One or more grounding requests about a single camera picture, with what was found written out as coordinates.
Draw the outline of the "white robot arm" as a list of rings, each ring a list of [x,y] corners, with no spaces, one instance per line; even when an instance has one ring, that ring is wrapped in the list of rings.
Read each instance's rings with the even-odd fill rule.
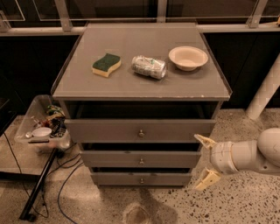
[[[204,168],[194,189],[203,191],[217,183],[223,175],[252,171],[280,175],[280,129],[263,131],[256,140],[218,142],[195,134],[194,137],[210,151],[212,169]]]

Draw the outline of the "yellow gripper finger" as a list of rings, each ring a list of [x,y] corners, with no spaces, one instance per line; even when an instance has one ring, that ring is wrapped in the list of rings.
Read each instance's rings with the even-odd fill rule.
[[[215,169],[204,168],[194,184],[193,189],[203,191],[221,179],[221,173]]]
[[[199,134],[195,134],[194,137],[208,150],[211,150],[217,143],[209,138]]]

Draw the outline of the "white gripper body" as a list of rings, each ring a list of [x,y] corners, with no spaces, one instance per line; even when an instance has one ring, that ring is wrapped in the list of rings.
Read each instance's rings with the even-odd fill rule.
[[[211,149],[210,162],[218,172],[229,175],[238,172],[232,157],[232,142],[220,142]]]

